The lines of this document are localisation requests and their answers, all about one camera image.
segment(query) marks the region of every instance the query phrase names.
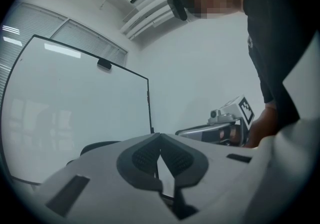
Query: black shirt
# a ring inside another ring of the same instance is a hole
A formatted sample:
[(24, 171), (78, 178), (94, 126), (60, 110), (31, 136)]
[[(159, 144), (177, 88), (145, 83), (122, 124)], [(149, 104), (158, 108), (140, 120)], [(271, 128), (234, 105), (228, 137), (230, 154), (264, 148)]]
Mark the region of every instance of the black shirt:
[(265, 103), (275, 101), (278, 126), (299, 119), (283, 80), (315, 33), (310, 0), (243, 0), (248, 16), (249, 55), (260, 78)]

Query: white wall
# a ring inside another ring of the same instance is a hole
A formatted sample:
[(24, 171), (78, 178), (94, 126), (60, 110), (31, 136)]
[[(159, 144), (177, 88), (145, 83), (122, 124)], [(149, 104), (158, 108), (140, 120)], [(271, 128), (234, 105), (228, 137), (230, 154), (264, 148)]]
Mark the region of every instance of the white wall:
[(247, 39), (247, 18), (236, 13), (189, 23), (143, 49), (156, 132), (203, 125), (211, 110), (243, 93), (260, 115), (263, 96)]
[(139, 72), (137, 55), (140, 48), (119, 32), (123, 26), (123, 15), (109, 3), (99, 9), (97, 0), (19, 0), (34, 4), (67, 16), (96, 31), (128, 51), (126, 68)]

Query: whiteboard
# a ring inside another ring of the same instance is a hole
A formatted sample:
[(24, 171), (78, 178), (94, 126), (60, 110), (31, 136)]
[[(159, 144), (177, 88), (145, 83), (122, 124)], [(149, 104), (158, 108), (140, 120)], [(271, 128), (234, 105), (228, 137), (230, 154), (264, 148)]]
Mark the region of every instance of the whiteboard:
[(3, 96), (1, 140), (11, 176), (42, 183), (88, 144), (150, 134), (148, 79), (34, 36)]

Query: window blinds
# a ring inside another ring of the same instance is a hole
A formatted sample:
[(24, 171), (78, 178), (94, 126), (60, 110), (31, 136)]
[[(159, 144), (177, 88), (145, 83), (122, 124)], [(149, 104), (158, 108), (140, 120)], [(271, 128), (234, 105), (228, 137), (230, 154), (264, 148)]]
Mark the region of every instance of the window blinds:
[(52, 37), (59, 42), (97, 55), (120, 66), (126, 62), (127, 52), (106, 38), (72, 20), (67, 21)]
[(23, 3), (12, 8), (1, 26), (0, 101), (9, 72), (25, 44), (34, 34), (49, 36), (65, 19), (29, 4)]

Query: person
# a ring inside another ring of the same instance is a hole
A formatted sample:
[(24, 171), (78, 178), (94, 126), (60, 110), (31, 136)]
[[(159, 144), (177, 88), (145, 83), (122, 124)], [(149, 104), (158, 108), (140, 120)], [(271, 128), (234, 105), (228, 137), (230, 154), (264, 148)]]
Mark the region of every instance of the person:
[(212, 18), (244, 12), (247, 15), (248, 51), (260, 78), (265, 109), (251, 126), (245, 147), (276, 134), (299, 119), (283, 80), (304, 53), (315, 32), (312, 20), (297, 0), (180, 0), (193, 15)]

